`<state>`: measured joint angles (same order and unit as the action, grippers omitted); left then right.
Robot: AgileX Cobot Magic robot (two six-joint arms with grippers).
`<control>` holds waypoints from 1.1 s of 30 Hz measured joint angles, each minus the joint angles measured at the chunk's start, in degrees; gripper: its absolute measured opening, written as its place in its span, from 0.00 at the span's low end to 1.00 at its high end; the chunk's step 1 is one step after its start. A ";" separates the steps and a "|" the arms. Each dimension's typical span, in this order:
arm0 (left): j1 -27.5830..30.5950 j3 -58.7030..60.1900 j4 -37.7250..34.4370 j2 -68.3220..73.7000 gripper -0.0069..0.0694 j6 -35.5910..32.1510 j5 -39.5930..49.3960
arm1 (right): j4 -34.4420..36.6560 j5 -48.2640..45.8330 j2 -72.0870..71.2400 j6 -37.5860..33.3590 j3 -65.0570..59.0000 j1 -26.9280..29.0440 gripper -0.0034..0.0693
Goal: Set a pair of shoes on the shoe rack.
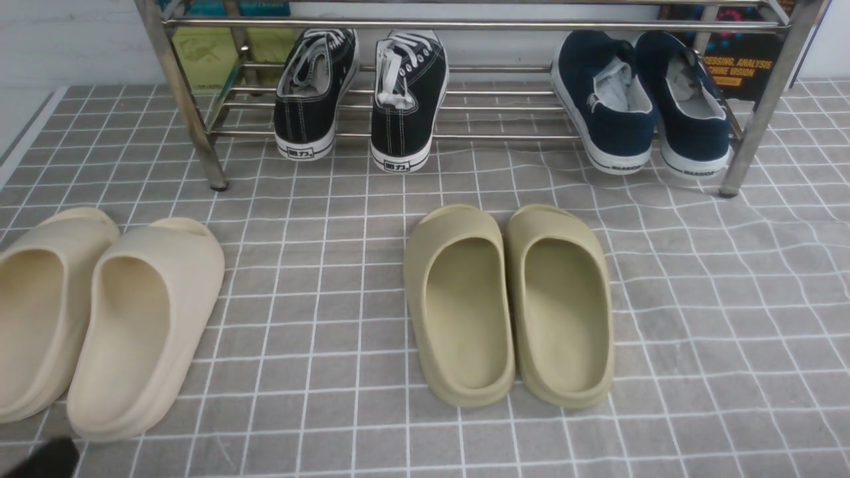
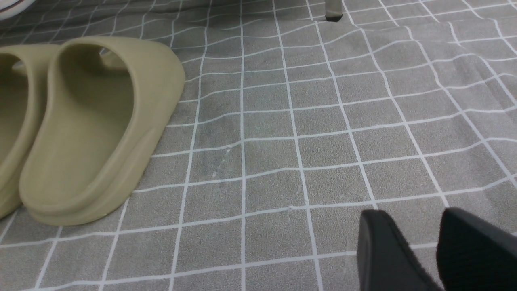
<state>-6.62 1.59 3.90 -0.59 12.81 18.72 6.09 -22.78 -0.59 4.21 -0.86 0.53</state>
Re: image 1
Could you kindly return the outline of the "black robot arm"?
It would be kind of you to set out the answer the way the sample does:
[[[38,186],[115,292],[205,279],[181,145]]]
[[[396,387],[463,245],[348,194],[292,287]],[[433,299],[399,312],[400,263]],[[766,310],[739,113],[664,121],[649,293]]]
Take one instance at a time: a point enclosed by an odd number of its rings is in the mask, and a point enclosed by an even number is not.
[[[70,436],[52,438],[2,477],[73,477],[81,453]]]

